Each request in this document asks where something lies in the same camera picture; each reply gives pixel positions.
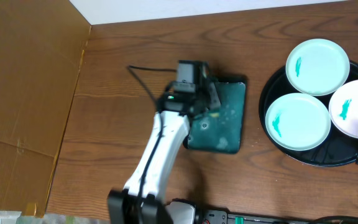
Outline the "green yellow sponge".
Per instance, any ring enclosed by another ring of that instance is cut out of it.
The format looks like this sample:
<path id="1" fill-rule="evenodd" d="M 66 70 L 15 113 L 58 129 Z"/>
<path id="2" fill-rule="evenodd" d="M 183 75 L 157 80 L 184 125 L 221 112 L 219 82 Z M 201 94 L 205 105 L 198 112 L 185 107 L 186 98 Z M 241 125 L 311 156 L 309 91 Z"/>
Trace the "green yellow sponge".
<path id="1" fill-rule="evenodd" d="M 210 117 L 212 117 L 212 118 L 218 118 L 218 117 L 219 117 L 219 115 L 220 115 L 220 113 L 219 113 L 219 112 L 216 112 L 216 113 L 210 113 L 209 115 L 210 115 Z"/>

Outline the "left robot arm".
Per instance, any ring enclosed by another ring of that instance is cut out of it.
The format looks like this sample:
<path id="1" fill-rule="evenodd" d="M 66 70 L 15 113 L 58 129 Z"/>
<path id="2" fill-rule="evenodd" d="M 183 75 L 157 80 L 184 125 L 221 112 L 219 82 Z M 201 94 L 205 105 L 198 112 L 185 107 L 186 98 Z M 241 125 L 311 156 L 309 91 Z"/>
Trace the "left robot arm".
<path id="1" fill-rule="evenodd" d="M 164 204 L 167 182 L 178 150 L 189 135 L 191 119 L 221 106 L 207 62 L 181 60 L 159 98 L 144 153 L 121 191 L 111 190 L 107 205 L 111 223 L 201 223 L 189 202 Z"/>

